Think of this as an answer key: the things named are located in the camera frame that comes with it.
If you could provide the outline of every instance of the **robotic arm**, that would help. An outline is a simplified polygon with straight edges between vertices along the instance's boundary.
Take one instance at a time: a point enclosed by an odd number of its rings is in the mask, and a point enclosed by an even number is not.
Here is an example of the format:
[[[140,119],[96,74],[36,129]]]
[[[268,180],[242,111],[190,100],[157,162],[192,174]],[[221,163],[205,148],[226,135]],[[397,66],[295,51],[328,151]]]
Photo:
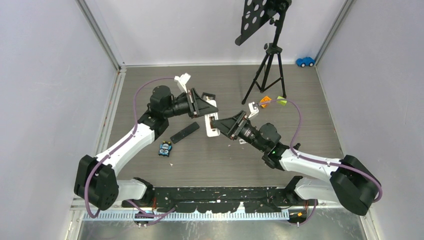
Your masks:
[[[117,175],[139,151],[162,135],[169,126],[168,118],[183,114],[197,118],[218,112],[218,108],[203,100],[194,88],[186,88],[189,79],[187,73],[175,77],[182,91],[177,97],[171,94],[167,86],[155,87],[147,111],[129,133],[104,152],[95,157],[85,155],[79,161],[74,185],[76,195],[84,198],[90,172],[99,163],[98,160],[107,158],[90,179],[88,201],[102,211],[116,201],[132,199],[140,205],[151,202],[154,192],[150,183],[140,178],[117,180]]]
[[[271,123],[264,124],[259,130],[252,126],[251,119],[259,110],[254,102],[249,104],[249,109],[250,115],[240,111],[233,117],[214,120],[212,125],[229,139],[241,138],[261,151],[262,159],[270,168],[295,171],[315,178],[295,176],[284,189],[289,203],[298,204],[309,199],[327,200],[338,202],[357,215],[364,216],[367,213],[379,192],[378,187],[363,175],[340,167],[345,165],[359,170],[380,184],[358,159],[350,155],[337,159],[302,153],[299,151],[300,143],[292,150],[290,146],[279,142],[281,136]]]

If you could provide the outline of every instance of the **tripod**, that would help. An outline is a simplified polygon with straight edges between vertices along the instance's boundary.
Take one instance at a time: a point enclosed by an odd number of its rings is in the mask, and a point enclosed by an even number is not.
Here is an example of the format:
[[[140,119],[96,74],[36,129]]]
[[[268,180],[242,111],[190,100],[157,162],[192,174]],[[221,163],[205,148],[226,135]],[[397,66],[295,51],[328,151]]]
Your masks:
[[[270,43],[269,45],[265,44],[265,46],[263,47],[266,52],[265,57],[263,58],[262,63],[260,64],[259,69],[256,72],[256,76],[254,76],[253,78],[253,81],[249,87],[249,90],[246,93],[246,96],[244,96],[243,101],[241,101],[241,104],[246,103],[246,100],[248,99],[249,94],[251,93],[254,85],[256,85],[259,88],[260,92],[263,93],[267,89],[272,87],[274,84],[276,84],[278,81],[281,81],[282,97],[286,98],[286,87],[284,86],[283,66],[281,63],[282,49],[281,47],[277,46],[278,39],[281,34],[281,30],[283,29],[283,22],[285,17],[286,17],[286,13],[283,12],[283,13],[280,13],[279,20],[274,21],[273,18],[270,19],[269,24],[271,25],[274,24],[276,26],[274,41]],[[280,77],[277,80],[275,80],[273,83],[271,83],[269,86],[265,87],[267,84],[268,75],[270,74],[271,64],[273,63],[273,58],[275,54],[277,54],[277,58],[278,58],[278,68],[279,68]],[[257,82],[257,80],[258,80],[259,74],[261,74],[261,71],[265,66],[265,63],[267,62],[267,59],[268,59],[268,64],[266,65],[265,73],[263,75],[262,85],[259,86],[259,83]]]

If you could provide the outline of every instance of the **blue toy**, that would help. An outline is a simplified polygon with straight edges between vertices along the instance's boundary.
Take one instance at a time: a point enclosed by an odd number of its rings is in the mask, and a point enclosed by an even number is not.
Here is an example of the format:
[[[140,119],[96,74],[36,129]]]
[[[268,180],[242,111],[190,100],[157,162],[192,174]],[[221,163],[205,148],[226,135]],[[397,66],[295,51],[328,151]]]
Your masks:
[[[307,56],[305,58],[297,59],[296,64],[301,68],[304,68],[306,65],[312,67],[315,65],[315,60],[312,57]]]
[[[159,156],[169,157],[172,149],[171,142],[163,141],[163,143],[159,147]]]

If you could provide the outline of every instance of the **gray wood table surface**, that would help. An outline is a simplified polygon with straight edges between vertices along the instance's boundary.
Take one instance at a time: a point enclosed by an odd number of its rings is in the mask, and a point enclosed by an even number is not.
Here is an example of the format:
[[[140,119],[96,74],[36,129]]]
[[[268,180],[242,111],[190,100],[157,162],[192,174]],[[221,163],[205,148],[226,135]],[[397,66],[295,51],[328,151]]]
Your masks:
[[[189,73],[188,88],[216,95],[219,118],[229,118],[240,110],[249,112],[249,102],[259,102],[264,96],[275,99],[282,95],[277,83],[264,93],[257,87],[252,90],[247,103],[241,104],[257,65],[221,66],[169,66],[169,67],[130,67],[123,83],[116,116],[109,139],[109,146],[122,138],[134,125],[133,96],[136,90],[147,81],[180,76]],[[314,68],[300,68],[284,65],[284,78],[287,98],[295,101],[303,115],[303,125],[296,142],[301,143],[300,151],[323,157],[342,157],[340,144],[334,131],[327,104]],[[268,83],[279,77],[278,67],[272,66]],[[137,117],[147,109],[146,105],[152,89],[159,85],[169,86],[178,96],[181,92],[172,80],[160,80],[141,90],[137,98]],[[162,141],[192,122],[200,129],[173,144],[170,157],[158,155]],[[252,124],[260,128],[272,123],[281,135],[281,142],[288,145],[296,131],[299,115],[296,108],[287,103],[270,104],[260,109]],[[157,187],[226,187],[226,186],[285,186],[296,172],[271,169],[261,159],[262,153],[248,144],[239,144],[223,135],[207,137],[203,117],[191,119],[187,115],[169,119],[169,127],[159,139],[140,151],[120,172],[118,179],[127,180],[139,177]]]

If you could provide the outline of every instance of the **orange toy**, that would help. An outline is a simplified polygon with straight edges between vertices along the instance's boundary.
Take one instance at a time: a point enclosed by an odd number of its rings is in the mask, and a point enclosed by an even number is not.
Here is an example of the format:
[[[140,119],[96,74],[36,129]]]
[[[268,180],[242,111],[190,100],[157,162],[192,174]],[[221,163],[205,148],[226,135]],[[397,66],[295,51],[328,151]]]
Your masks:
[[[263,102],[268,102],[268,101],[271,101],[272,99],[269,97],[269,96],[265,96],[264,98],[262,98],[262,100],[260,100],[260,102],[259,103],[263,103]],[[261,105],[261,107],[264,109],[264,108],[266,108],[268,106],[268,104],[263,104],[263,105]]]

